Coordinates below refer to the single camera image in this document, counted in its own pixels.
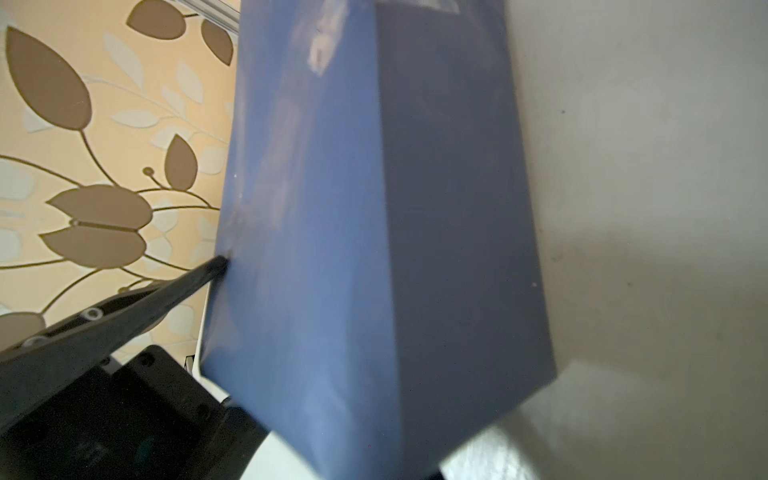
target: brown leaf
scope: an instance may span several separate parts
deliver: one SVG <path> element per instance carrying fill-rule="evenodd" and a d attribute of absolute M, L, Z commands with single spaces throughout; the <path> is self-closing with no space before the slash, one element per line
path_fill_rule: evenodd
<path fill-rule="evenodd" d="M 36 312 L 13 312 L 0 315 L 0 350 L 5 350 L 44 328 L 43 315 Z"/>
<path fill-rule="evenodd" d="M 179 38 L 187 30 L 187 21 L 181 12 L 163 0 L 141 0 L 131 10 L 125 23 L 135 31 L 158 40 Z"/>
<path fill-rule="evenodd" d="M 40 238 L 67 260 L 98 269 L 130 265 L 147 249 L 144 239 L 136 232 L 82 225 L 43 233 Z"/>
<path fill-rule="evenodd" d="M 152 220 L 152 207 L 141 195 L 112 185 L 65 190 L 47 203 L 81 223 L 138 230 Z"/>
<path fill-rule="evenodd" d="M 80 75 L 37 38 L 8 27 L 8 70 L 27 105 L 57 127 L 82 130 L 91 122 L 91 96 Z"/>
<path fill-rule="evenodd" d="M 175 190 L 189 190 L 197 177 L 197 157 L 179 135 L 170 141 L 165 154 L 165 179 Z"/>
<path fill-rule="evenodd" d="M 205 45 L 208 45 L 216 58 L 226 65 L 231 64 L 234 47 L 232 46 L 232 38 L 227 31 L 213 22 L 203 20 L 200 32 L 203 34 Z"/>

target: blue folder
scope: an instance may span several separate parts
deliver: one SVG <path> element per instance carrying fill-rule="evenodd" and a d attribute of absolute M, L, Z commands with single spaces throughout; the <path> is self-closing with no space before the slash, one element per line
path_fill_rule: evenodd
<path fill-rule="evenodd" d="M 502 0 L 243 0 L 205 376 L 417 480 L 555 375 Z"/>

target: blue object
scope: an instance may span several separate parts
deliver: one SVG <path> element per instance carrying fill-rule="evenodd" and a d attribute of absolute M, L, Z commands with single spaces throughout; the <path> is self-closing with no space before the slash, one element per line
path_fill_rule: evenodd
<path fill-rule="evenodd" d="M 202 371 L 326 480 L 554 378 L 502 0 L 243 0 Z"/>

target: beige wallpaper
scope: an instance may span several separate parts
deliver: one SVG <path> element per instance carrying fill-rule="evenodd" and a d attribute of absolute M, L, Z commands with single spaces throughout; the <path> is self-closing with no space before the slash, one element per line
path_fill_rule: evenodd
<path fill-rule="evenodd" d="M 161 0 L 0 4 L 0 348 L 211 257 L 237 40 Z M 205 292 L 116 353 L 194 353 Z"/>

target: floral wallpaper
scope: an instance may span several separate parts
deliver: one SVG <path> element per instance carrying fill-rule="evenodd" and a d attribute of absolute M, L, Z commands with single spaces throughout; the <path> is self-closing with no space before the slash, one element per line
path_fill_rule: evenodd
<path fill-rule="evenodd" d="M 237 38 L 164 0 L 0 5 L 0 349 L 213 255 Z M 207 292 L 115 353 L 194 354 Z"/>

